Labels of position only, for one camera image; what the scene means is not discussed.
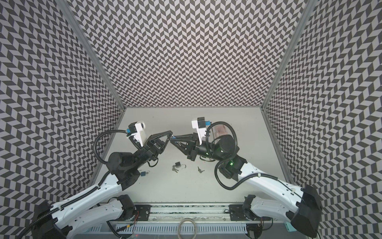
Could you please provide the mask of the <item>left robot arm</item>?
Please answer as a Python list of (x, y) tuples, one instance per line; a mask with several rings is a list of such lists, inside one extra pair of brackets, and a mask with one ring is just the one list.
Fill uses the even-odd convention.
[(107, 173), (98, 183), (68, 199), (38, 205), (32, 222), (17, 237), (21, 239), (31, 233), (34, 239), (71, 239), (102, 222), (136, 219), (136, 206), (122, 192), (137, 182), (142, 165), (158, 159), (172, 136), (170, 130), (153, 134), (146, 141), (139, 141), (141, 145), (135, 153), (114, 152), (107, 161), (99, 156), (93, 144), (92, 150), (106, 165)]

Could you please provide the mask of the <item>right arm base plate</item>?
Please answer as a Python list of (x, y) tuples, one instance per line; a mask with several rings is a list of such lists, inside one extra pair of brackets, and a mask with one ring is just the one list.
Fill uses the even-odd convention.
[(247, 217), (244, 214), (244, 211), (242, 209), (242, 204), (231, 204), (228, 206), (228, 209), (224, 210), (224, 213), (230, 216), (231, 221), (258, 221), (258, 222), (260, 222), (261, 220), (265, 222), (272, 221), (272, 219), (269, 217), (263, 217), (262, 219), (255, 216)]

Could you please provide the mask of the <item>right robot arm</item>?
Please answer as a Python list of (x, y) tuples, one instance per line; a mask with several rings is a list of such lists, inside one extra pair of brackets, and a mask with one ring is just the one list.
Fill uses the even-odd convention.
[(248, 183), (269, 196), (262, 199), (248, 195), (242, 205), (249, 220), (270, 218), (290, 223), (310, 238), (320, 238), (322, 204), (317, 190), (310, 185), (300, 187), (265, 173), (238, 155), (238, 137), (227, 122), (193, 121), (195, 133), (172, 136), (170, 142), (190, 160), (202, 156), (215, 162), (213, 173), (217, 183), (233, 191)]

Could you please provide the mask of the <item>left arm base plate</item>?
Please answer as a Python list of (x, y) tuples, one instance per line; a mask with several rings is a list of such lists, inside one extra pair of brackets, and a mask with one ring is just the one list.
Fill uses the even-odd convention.
[(134, 208), (129, 208), (122, 212), (122, 215), (118, 218), (120, 221), (129, 222), (147, 222), (151, 213), (152, 206), (149, 204), (135, 205)]

